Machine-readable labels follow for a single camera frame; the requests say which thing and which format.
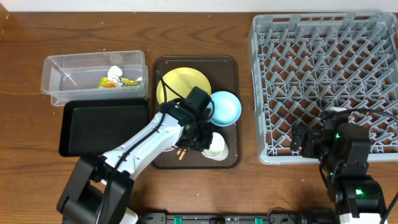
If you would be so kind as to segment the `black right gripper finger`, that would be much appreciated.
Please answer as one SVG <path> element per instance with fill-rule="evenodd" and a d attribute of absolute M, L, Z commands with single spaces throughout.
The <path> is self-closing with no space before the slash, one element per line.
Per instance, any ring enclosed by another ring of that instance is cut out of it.
<path fill-rule="evenodd" d="M 293 137 L 305 136 L 307 133 L 306 127 L 302 126 L 301 124 L 293 124 L 292 130 L 293 130 Z"/>
<path fill-rule="evenodd" d="M 292 141 L 290 143 L 290 150 L 295 152 L 298 151 L 301 147 L 305 145 L 306 139 L 306 133 L 294 132 Z"/>

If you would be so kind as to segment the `pale green cup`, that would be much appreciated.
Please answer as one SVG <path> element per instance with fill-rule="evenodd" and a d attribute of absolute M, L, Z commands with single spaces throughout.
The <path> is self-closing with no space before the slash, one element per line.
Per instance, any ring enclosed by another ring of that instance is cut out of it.
<path fill-rule="evenodd" d="M 229 154 L 229 149 L 220 133 L 213 132 L 212 142 L 209 149 L 203 150 L 202 154 L 209 159 L 215 161 L 223 161 Z"/>

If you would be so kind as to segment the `blue bowl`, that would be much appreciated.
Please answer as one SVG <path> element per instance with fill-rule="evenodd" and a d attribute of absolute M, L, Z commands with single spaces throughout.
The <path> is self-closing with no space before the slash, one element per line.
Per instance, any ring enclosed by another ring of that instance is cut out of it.
<path fill-rule="evenodd" d="M 210 122 L 216 126 L 226 127 L 234 124 L 239 119 L 242 106 L 239 98 L 228 91 L 217 91 L 211 95 L 214 104 L 209 103 L 207 108 L 213 110 Z"/>

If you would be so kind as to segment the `white tissue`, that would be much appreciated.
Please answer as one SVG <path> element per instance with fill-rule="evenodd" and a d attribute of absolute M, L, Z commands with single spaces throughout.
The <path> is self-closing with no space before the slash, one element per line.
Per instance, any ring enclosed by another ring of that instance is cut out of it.
<path fill-rule="evenodd" d="M 108 80 L 114 82 L 117 87 L 122 86 L 121 77 L 123 75 L 123 70 L 118 66 L 112 66 L 107 74 Z"/>

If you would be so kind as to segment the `green orange snack wrapper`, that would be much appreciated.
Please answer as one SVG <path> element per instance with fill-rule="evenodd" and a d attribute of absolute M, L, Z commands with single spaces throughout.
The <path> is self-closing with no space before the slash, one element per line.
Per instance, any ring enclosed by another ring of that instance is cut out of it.
<path fill-rule="evenodd" d="M 102 77 L 99 81 L 97 88 L 119 88 L 127 86 L 138 86 L 141 83 L 140 80 L 130 80 L 128 78 L 120 78 L 119 80 L 110 80 L 106 77 Z"/>

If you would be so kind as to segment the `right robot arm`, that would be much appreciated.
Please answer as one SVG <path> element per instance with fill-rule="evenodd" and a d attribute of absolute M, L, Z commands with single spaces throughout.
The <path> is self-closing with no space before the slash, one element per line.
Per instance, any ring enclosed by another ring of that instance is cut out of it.
<path fill-rule="evenodd" d="M 311 208 L 297 217 L 297 223 L 387 223 L 397 199 L 387 205 L 381 186 L 368 175 L 369 131 L 350 123 L 351 113 L 352 109 L 335 107 L 322 111 L 321 130 L 292 126 L 290 150 L 319 160 L 322 181 L 335 206 Z"/>

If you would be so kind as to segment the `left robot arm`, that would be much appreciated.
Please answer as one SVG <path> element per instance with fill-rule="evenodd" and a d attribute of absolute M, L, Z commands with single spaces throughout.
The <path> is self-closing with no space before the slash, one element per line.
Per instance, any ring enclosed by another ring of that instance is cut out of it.
<path fill-rule="evenodd" d="M 72 223 L 137 223 L 138 214 L 129 208 L 129 200 L 139 174 L 173 145 L 208 149 L 212 132 L 206 126 L 214 109 L 209 97 L 161 104 L 149 124 L 132 138 L 101 156 L 78 160 L 57 211 Z"/>

